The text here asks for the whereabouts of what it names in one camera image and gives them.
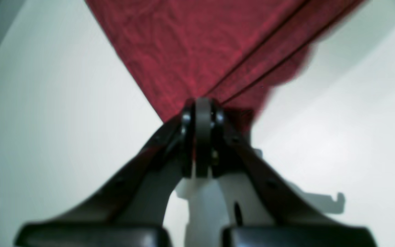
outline white wall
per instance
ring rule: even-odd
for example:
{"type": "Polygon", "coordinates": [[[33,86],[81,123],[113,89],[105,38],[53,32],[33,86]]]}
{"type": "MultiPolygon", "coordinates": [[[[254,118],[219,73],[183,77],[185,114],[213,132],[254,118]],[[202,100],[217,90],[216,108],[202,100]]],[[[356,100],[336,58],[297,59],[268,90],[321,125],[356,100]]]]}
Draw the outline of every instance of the white wall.
{"type": "MultiPolygon", "coordinates": [[[[311,59],[270,97],[254,145],[304,191],[343,192],[332,217],[395,246],[395,1],[369,2],[311,59]]],[[[0,247],[89,196],[160,125],[83,1],[27,0],[0,46],[0,247]]],[[[171,198],[179,247],[189,215],[171,198]]]]}

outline red fabric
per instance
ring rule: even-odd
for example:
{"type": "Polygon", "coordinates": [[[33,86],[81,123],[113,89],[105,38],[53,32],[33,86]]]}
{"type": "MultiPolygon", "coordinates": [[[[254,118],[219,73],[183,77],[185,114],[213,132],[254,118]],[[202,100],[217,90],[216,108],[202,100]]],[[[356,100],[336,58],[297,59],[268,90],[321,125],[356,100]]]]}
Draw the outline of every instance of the red fabric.
{"type": "Polygon", "coordinates": [[[190,97],[254,116],[362,0],[86,0],[163,121],[190,97]]]}

